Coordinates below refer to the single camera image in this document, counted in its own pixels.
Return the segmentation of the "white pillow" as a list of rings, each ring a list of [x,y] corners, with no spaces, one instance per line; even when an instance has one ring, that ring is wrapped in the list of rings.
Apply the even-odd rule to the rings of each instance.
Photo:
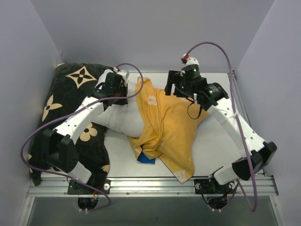
[[[120,132],[129,137],[139,137],[144,129],[136,97],[129,98],[126,105],[111,105],[97,116],[94,123]]]

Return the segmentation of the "blue and yellow Mickey pillowcase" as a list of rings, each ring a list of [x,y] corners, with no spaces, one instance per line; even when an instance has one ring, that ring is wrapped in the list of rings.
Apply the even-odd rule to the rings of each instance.
[[[209,115],[185,98],[167,96],[149,78],[138,78],[135,97],[144,127],[138,137],[128,137],[136,159],[149,163],[160,158],[183,184],[195,171],[192,145],[198,125]]]

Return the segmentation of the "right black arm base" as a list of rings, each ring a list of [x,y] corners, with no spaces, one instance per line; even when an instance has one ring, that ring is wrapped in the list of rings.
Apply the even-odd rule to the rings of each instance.
[[[214,178],[194,179],[195,194],[202,196],[205,204],[213,212],[221,212],[234,198],[238,184],[230,181],[220,185]]]

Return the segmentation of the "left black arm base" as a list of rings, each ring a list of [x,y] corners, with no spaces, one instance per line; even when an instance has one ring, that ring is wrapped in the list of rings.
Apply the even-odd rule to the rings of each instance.
[[[85,211],[86,213],[88,213],[88,212],[104,209],[111,205],[110,197],[107,195],[106,192],[103,192],[100,188],[95,188],[90,185],[80,183],[76,180],[69,180],[69,179],[66,180],[69,184],[69,187],[77,186],[77,188],[81,190],[83,194],[90,194],[93,191],[92,198],[78,198],[79,211]],[[99,204],[100,195],[104,196],[107,199],[108,201],[107,204],[105,205]]]

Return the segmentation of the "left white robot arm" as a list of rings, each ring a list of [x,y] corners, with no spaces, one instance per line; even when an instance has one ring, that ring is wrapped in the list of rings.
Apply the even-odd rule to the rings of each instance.
[[[53,168],[79,181],[78,188],[85,194],[93,192],[92,173],[79,162],[76,142],[90,123],[114,103],[127,104],[128,71],[108,71],[88,93],[76,112],[54,129],[46,129],[41,136],[42,157]]]

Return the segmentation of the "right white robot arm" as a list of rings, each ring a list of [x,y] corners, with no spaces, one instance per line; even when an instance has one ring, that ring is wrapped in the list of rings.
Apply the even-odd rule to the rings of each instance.
[[[190,97],[195,104],[214,117],[231,137],[240,157],[213,173],[208,181],[211,191],[218,193],[225,185],[236,179],[249,180],[252,173],[265,167],[274,156],[277,146],[266,142],[233,110],[228,93],[219,83],[208,83],[202,77],[197,64],[185,66],[181,71],[168,72],[165,94],[170,96],[172,86],[177,97]]]

